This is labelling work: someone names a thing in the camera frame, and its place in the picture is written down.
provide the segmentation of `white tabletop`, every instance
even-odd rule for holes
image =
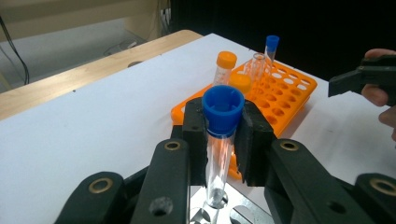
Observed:
[[[87,176],[128,177],[149,165],[156,145],[170,136],[171,109],[212,82],[222,50],[234,52],[237,65],[254,53],[207,35],[1,120],[0,223],[53,223]],[[282,137],[303,143],[349,183],[362,173],[395,178],[391,128],[377,121],[385,108],[356,93],[328,98],[327,82],[314,79],[316,90]],[[267,210],[263,188],[229,182]]]

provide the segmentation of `orange cap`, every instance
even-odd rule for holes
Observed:
[[[236,55],[230,51],[221,51],[216,64],[222,68],[233,69],[236,64]]]
[[[228,85],[237,88],[243,94],[247,94],[251,89],[251,79],[250,76],[245,74],[232,72],[228,80]]]

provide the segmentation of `black tool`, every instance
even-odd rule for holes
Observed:
[[[387,105],[396,105],[396,55],[363,58],[354,71],[329,80],[328,96],[354,91],[361,94],[365,84],[375,84],[388,94]]]
[[[149,167],[123,181],[111,172],[87,177],[55,224],[191,223],[190,186],[205,184],[206,145],[197,98],[187,102],[183,125],[174,126],[171,138],[157,145]],[[350,185],[331,176],[303,144],[276,139],[249,101],[235,135],[235,153],[243,181],[265,187],[262,199],[275,224],[396,223],[396,179],[362,174]]]

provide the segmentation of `human hand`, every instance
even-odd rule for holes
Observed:
[[[370,49],[364,57],[376,58],[382,55],[396,54],[395,50],[391,49]],[[385,91],[378,88],[378,85],[367,84],[361,91],[361,95],[376,106],[383,106],[388,101],[388,95]],[[396,105],[382,112],[378,119],[381,123],[393,128],[392,139],[396,141]]]

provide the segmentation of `blue cap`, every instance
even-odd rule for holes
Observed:
[[[268,35],[265,42],[265,47],[267,48],[268,52],[275,52],[278,43],[279,43],[279,36]]]
[[[215,137],[231,136],[244,108],[242,92],[231,86],[218,85],[204,93],[202,102],[204,115],[209,122],[207,131]]]

